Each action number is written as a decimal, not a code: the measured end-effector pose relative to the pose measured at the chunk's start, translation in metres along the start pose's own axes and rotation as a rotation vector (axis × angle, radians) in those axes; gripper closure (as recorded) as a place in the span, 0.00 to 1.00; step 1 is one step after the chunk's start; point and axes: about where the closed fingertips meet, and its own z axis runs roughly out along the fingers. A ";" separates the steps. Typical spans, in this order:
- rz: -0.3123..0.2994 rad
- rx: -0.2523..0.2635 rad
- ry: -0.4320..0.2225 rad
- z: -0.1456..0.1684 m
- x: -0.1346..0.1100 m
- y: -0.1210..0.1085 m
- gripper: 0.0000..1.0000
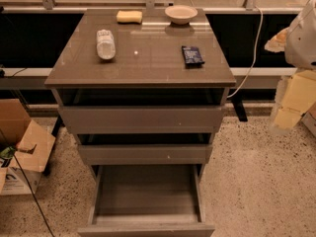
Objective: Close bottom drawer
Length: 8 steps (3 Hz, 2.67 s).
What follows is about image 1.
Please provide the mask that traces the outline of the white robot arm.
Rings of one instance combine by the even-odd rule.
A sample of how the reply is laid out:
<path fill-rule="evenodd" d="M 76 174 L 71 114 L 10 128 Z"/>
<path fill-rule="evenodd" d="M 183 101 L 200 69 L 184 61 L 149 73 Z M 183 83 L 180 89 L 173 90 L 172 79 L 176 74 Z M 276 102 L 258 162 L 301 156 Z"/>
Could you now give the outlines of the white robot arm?
<path fill-rule="evenodd" d="M 316 0 L 309 0 L 303 10 L 266 44 L 265 50 L 284 52 L 285 61 L 297 68 L 283 76 L 276 87 L 271 113 L 271 130 L 286 133 L 316 103 Z"/>

